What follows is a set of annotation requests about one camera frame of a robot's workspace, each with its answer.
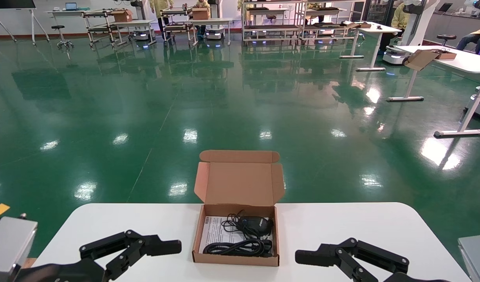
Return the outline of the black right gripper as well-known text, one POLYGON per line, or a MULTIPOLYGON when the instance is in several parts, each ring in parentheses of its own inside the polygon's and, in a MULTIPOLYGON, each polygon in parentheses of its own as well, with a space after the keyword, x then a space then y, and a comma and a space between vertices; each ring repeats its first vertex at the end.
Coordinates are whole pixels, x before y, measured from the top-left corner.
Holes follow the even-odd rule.
POLYGON ((315 251, 297 250, 295 252, 295 261, 298 264, 336 266, 353 282, 377 282, 378 279, 358 260, 392 273, 384 282, 449 282, 410 277, 407 275, 410 264, 407 258, 354 238, 349 238, 340 244, 321 244, 315 251))

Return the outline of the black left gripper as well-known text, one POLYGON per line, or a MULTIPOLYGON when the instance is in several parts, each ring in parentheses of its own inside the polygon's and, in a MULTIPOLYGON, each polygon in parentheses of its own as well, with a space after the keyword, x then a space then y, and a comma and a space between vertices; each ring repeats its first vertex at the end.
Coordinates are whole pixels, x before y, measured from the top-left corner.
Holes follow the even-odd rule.
POLYGON ((74 264, 45 264, 22 268, 15 282, 105 282, 116 280, 144 256, 181 253, 180 240, 163 241, 158 235, 127 230, 85 244, 74 264))

